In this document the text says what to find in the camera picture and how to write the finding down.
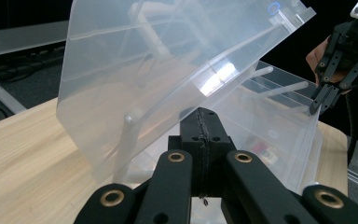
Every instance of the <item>plastic lid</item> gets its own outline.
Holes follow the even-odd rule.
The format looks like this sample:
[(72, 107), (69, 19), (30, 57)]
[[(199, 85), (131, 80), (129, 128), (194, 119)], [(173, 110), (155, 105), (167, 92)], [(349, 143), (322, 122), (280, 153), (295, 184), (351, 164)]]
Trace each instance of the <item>plastic lid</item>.
[(57, 117), (104, 180), (313, 15), (296, 0), (77, 0)]

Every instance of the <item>plastic bin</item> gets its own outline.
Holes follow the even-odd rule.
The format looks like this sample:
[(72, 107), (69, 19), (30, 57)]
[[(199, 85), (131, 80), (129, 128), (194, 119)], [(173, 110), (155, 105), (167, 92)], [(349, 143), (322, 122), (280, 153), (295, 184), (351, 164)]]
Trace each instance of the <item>plastic bin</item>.
[(74, 1), (57, 117), (98, 180), (118, 176), (314, 14), (297, 0)]
[[(258, 67), (266, 66), (260, 62)], [(314, 83), (275, 67), (269, 74), (244, 81), (223, 100), (202, 106), (218, 114), (237, 149), (252, 151), (288, 189), (301, 194), (315, 184), (323, 141), (317, 129), (318, 113), (309, 113), (307, 95), (315, 89)], [(168, 136), (178, 134), (176, 125), (132, 159), (116, 180), (131, 187), (146, 181), (166, 150)], [(208, 206), (203, 199), (193, 198), (191, 223), (226, 223), (221, 200), (206, 200)]]

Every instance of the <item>black mechanical linkage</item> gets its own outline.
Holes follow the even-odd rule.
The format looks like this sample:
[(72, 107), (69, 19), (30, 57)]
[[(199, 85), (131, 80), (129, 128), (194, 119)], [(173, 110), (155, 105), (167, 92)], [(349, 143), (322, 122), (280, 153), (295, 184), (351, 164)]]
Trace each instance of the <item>black mechanical linkage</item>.
[(151, 179), (96, 190), (75, 223), (190, 223), (192, 197), (222, 198), (228, 224), (358, 223), (358, 205), (316, 185), (289, 191), (257, 156), (236, 150), (218, 116), (199, 108), (170, 136)]

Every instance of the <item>transparent plastic container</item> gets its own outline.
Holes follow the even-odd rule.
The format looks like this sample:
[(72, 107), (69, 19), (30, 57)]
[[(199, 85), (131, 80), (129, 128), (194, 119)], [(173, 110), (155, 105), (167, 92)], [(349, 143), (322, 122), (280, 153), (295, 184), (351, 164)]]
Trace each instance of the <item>transparent plastic container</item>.
[[(268, 66), (260, 62), (257, 68)], [(252, 151), (287, 189), (301, 195), (306, 186), (315, 184), (323, 142), (317, 129), (319, 112), (315, 116), (309, 112), (308, 96), (316, 86), (276, 67), (261, 72), (266, 73), (263, 76), (260, 71), (223, 100), (208, 100), (201, 106), (217, 113), (237, 149)], [(168, 136), (178, 134), (176, 125), (132, 159), (118, 181), (134, 188), (150, 178)], [(206, 200), (208, 206), (203, 199), (192, 199), (191, 223), (226, 223), (221, 199)]]
[(57, 117), (97, 180), (118, 177), (314, 14), (297, 0), (74, 1)]

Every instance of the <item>wooden table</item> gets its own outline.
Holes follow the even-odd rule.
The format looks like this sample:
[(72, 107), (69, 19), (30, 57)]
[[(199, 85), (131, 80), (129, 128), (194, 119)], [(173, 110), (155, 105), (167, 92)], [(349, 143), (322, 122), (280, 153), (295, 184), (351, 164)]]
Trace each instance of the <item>wooden table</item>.
[[(0, 121), (0, 223), (73, 223), (96, 183), (86, 158), (55, 117), (51, 100)], [(348, 193), (342, 132), (320, 123), (316, 181)]]

